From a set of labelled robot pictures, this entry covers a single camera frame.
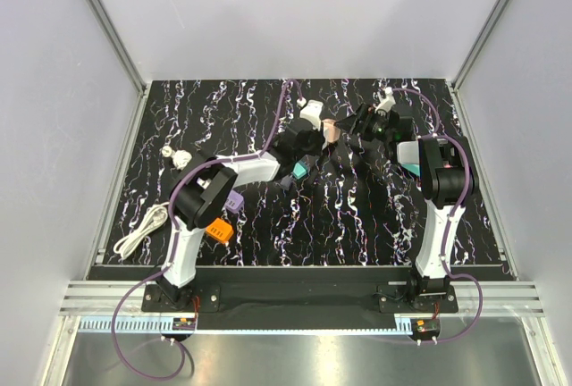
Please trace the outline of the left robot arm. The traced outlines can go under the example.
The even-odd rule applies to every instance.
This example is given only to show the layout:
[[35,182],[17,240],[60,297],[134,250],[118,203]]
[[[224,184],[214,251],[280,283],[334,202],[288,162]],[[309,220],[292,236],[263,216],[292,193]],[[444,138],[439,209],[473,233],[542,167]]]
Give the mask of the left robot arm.
[[278,181],[306,155],[318,156],[338,136],[325,122],[298,118],[261,150],[236,156],[196,153],[175,181],[169,199],[171,236],[162,275],[156,278],[162,300],[172,310],[192,302],[198,250],[206,228],[221,214],[231,191],[258,182]]

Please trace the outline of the orange power strip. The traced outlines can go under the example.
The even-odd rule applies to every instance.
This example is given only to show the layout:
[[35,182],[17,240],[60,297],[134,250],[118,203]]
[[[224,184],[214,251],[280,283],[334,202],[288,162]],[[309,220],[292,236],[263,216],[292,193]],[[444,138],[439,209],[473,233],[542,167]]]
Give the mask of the orange power strip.
[[234,229],[231,224],[222,218],[216,218],[206,227],[206,235],[224,245],[228,245],[234,235]]

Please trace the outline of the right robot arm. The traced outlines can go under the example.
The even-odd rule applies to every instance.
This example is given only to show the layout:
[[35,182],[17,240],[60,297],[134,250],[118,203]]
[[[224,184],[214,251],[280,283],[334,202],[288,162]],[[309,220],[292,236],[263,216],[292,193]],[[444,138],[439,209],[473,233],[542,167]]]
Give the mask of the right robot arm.
[[377,111],[371,105],[361,105],[334,126],[365,141],[378,140],[393,163],[408,171],[418,168],[426,203],[424,236],[407,284],[395,300],[420,312],[436,307],[449,297],[456,231],[467,200],[479,190],[467,140],[436,134],[417,136],[412,116],[395,106]]

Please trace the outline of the dark purple plug adapter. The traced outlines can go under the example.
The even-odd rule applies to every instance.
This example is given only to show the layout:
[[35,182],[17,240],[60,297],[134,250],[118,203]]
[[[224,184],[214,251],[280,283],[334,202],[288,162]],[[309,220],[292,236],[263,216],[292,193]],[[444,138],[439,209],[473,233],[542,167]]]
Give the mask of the dark purple plug adapter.
[[285,191],[289,191],[294,179],[291,175],[284,176],[281,181],[279,182],[279,186],[281,189]]

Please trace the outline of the purple power strip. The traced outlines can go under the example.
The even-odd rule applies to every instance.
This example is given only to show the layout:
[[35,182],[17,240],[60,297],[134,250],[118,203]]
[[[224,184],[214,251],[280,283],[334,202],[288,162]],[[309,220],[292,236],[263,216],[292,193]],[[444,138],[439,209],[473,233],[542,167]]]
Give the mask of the purple power strip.
[[224,208],[232,214],[237,214],[242,210],[244,204],[244,197],[237,191],[232,190],[226,199]]

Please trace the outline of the teal plug adapter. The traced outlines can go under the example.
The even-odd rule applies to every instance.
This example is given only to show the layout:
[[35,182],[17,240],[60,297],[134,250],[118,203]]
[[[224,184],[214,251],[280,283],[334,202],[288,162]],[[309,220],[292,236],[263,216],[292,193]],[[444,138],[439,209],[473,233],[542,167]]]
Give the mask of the teal plug adapter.
[[309,174],[309,166],[303,161],[298,161],[295,163],[291,174],[295,180],[302,180]]

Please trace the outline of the white pink socket adapter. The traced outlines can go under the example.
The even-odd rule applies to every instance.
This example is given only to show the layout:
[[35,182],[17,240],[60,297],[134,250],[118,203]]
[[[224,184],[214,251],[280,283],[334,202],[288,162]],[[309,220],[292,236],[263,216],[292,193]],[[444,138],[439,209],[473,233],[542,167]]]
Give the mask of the white pink socket adapter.
[[328,145],[336,143],[341,136],[341,130],[335,125],[335,120],[324,119],[322,124],[325,142]]

